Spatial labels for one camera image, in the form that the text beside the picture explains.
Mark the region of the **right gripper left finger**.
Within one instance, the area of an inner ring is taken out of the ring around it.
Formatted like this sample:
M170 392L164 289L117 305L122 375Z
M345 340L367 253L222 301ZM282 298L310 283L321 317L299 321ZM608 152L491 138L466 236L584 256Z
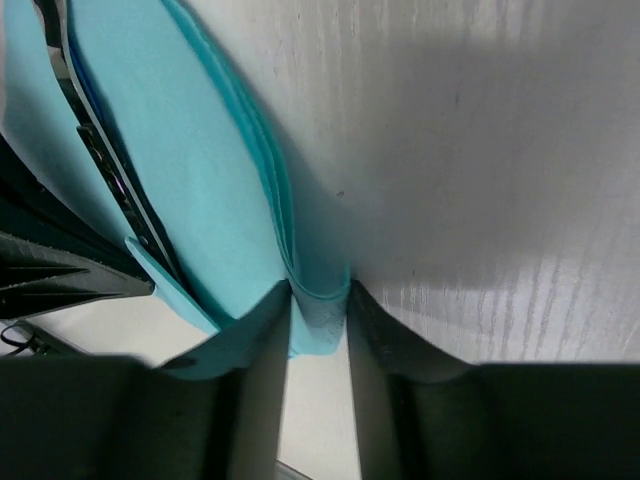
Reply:
M130 357L3 358L2 477L274 478L290 312L281 281L160 368Z

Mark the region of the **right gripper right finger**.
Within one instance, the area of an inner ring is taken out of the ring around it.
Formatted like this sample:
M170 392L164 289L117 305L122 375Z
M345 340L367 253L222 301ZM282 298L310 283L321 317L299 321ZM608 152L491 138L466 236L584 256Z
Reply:
M354 282L347 340L366 479L635 479L639 368L466 363Z

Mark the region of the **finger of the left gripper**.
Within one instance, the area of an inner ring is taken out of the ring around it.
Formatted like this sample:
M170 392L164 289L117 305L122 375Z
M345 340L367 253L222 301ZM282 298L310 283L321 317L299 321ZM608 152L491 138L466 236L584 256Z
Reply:
M1 141L1 318L148 296L152 280L47 190Z

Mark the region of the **blue paper napkin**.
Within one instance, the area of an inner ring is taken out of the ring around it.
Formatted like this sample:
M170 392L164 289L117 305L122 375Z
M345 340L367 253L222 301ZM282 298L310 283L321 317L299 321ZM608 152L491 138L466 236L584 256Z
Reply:
M244 81L183 1L70 1L52 29L33 1L1 5L1 130L27 168L151 276L155 293L216 335L279 281L293 289L289 353L329 355L349 273L298 245L287 165ZM153 259L78 134L73 68L132 165L186 275Z

